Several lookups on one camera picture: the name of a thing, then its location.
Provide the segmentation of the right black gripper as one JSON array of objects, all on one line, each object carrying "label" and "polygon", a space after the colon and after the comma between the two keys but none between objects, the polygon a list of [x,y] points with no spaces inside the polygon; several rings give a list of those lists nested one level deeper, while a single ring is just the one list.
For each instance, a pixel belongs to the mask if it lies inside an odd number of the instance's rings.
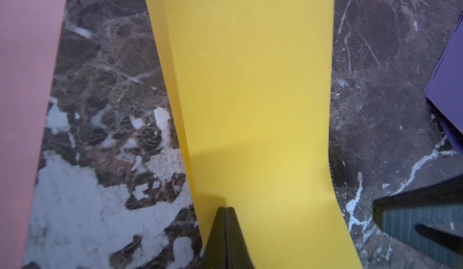
[{"label": "right black gripper", "polygon": [[451,269],[463,267],[463,238],[430,227],[463,221],[463,177],[373,202],[380,230]]}]

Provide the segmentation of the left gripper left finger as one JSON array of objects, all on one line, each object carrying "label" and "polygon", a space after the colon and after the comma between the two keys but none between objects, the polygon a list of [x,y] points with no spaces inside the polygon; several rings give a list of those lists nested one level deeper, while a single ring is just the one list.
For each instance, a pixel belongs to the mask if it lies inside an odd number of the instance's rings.
[{"label": "left gripper left finger", "polygon": [[218,208],[201,260],[201,269],[226,269],[226,209]]}]

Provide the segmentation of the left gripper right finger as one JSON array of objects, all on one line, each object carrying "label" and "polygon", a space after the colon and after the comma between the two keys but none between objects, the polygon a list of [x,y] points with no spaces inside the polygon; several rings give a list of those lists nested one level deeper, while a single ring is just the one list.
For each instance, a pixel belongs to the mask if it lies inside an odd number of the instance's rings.
[{"label": "left gripper right finger", "polygon": [[226,208],[226,268],[253,269],[238,217],[234,208]]}]

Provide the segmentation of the pink paper sheet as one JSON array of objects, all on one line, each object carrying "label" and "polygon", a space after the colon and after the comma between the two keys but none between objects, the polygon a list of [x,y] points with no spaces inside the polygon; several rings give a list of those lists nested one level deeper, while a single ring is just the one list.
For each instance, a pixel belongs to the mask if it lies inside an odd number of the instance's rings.
[{"label": "pink paper sheet", "polygon": [[66,0],[1,0],[1,267],[22,264]]}]

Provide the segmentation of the yellow paper sheet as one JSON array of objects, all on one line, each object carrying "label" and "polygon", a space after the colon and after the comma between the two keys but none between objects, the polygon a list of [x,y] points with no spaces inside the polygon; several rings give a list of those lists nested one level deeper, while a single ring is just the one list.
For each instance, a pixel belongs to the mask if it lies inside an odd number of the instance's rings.
[{"label": "yellow paper sheet", "polygon": [[204,250],[232,207],[254,269],[359,269],[329,166],[335,0],[146,0]]}]

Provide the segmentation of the purple paper sheet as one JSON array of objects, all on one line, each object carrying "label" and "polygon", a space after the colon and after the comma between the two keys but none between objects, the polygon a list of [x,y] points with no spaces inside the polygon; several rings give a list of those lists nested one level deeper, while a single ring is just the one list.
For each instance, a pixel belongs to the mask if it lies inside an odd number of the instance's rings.
[{"label": "purple paper sheet", "polygon": [[463,152],[463,16],[453,33],[424,90],[436,118],[449,142]]}]

